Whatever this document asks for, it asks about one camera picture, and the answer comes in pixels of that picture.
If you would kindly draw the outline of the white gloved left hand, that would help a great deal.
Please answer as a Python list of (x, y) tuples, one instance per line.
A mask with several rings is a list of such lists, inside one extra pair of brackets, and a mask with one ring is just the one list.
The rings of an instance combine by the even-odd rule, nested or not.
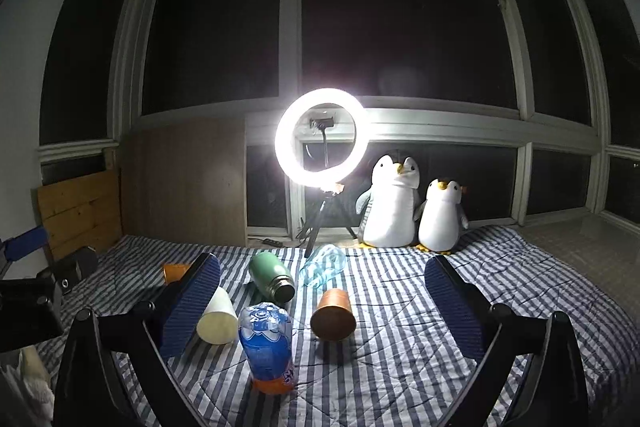
[(34, 346), (1, 355), (1, 425), (51, 426), (51, 376)]

